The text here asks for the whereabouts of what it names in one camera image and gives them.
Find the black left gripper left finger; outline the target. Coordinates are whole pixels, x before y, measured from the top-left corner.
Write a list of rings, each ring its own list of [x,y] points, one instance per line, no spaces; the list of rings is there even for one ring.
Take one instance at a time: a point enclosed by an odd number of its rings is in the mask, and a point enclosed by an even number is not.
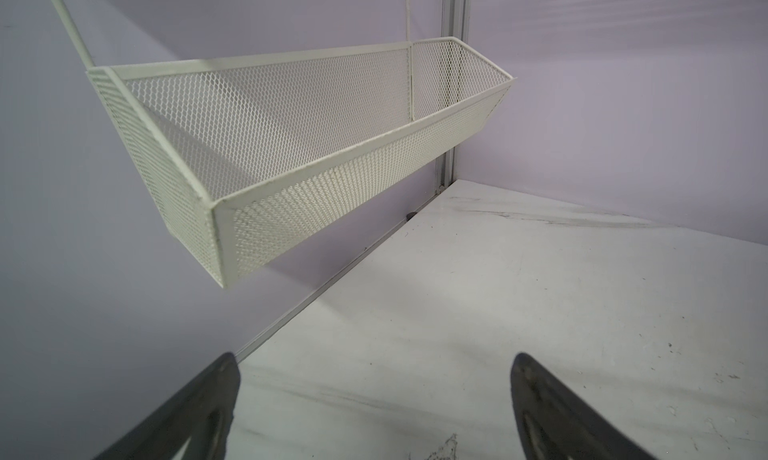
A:
[[[223,459],[241,375],[226,352],[108,447],[99,459]]]

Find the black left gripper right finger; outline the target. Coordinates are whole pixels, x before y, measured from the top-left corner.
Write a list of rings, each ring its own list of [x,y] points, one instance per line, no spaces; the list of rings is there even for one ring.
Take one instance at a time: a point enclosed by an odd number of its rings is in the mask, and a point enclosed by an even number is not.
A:
[[[654,458],[527,353],[514,358],[510,392],[528,459]]]

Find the white mesh wall shelf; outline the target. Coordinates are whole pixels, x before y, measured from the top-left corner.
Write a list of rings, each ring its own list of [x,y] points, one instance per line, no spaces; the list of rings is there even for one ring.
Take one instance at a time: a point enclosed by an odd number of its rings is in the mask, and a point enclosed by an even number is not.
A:
[[[167,229],[230,287],[478,133],[513,77],[455,37],[98,66]]]

